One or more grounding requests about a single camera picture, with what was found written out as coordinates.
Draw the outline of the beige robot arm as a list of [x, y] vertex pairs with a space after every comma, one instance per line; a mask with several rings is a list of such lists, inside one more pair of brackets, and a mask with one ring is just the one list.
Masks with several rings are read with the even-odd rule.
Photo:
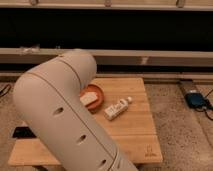
[[88, 51], [67, 51], [20, 76], [14, 104], [66, 171], [138, 171], [80, 101], [96, 71]]

